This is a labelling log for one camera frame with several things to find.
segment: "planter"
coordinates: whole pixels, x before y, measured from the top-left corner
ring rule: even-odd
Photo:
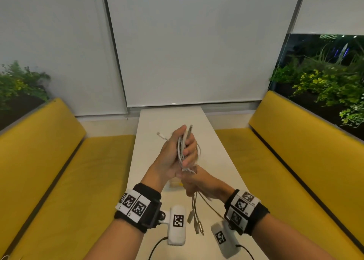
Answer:
[[[310,92],[305,92],[292,97],[294,89],[290,84],[276,83],[274,91],[295,102],[296,104],[304,107],[305,109],[313,112],[314,114],[322,117],[328,122],[338,126],[342,125],[339,113],[340,111],[347,109],[346,106],[338,104],[328,107],[325,105],[324,102],[316,103],[315,101],[317,100],[317,95]],[[360,125],[357,128],[353,128],[350,126],[340,126],[340,128],[356,136],[357,138],[364,140],[364,124]]]
[[[8,101],[9,110],[0,110],[0,130],[34,110],[44,101],[38,97],[20,94]]]

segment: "wrist strap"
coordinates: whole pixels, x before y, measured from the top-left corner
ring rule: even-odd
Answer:
[[[240,235],[251,235],[257,222],[269,213],[260,199],[238,189],[226,201],[225,209],[225,219]]]
[[[146,233],[148,228],[158,225],[158,214],[162,203],[161,194],[139,183],[127,190],[116,205],[114,219],[123,219]]]

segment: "white table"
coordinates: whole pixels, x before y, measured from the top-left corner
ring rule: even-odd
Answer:
[[[159,154],[164,140],[158,137],[156,133],[159,131],[166,138],[169,138],[171,133],[183,124],[187,126],[193,125],[192,132],[202,152],[198,164],[213,176],[230,184],[233,188],[247,190],[246,185],[200,107],[154,108],[141,111],[127,188],[133,188],[135,184],[140,182],[148,167]],[[171,206],[179,204],[186,207],[188,215],[192,209],[191,198],[186,196],[184,189],[170,189],[168,184],[162,192],[161,202],[163,210],[169,210]],[[217,200],[209,203],[221,215],[224,214],[225,208],[223,203]],[[199,196],[197,197],[196,208],[205,235],[195,234],[193,222],[192,224],[187,224],[185,245],[182,247],[168,246],[166,241],[163,241],[154,251],[152,259],[224,259],[210,229],[221,218]],[[148,259],[154,245],[166,235],[166,225],[159,225],[156,229],[148,230],[144,236],[137,259]],[[252,253],[255,260],[267,259],[250,236],[236,235],[240,244],[244,245]],[[231,259],[243,260],[251,258],[242,249]]]

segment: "yellow cushion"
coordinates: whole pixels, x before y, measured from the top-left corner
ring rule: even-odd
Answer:
[[[217,130],[216,133],[249,191],[275,217],[337,259],[364,259],[360,250],[250,129]]]
[[[82,259],[114,217],[126,189],[134,141],[134,135],[87,138],[12,259]]]
[[[364,244],[364,143],[271,91],[249,124]]]
[[[61,99],[0,135],[0,255],[84,135]]]

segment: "right hand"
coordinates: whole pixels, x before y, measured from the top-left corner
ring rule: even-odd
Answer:
[[[201,192],[206,197],[216,198],[223,203],[234,193],[234,189],[225,182],[210,175],[201,166],[191,168],[196,174],[188,171],[179,171],[176,176],[182,180],[186,194],[192,197],[195,192]]]

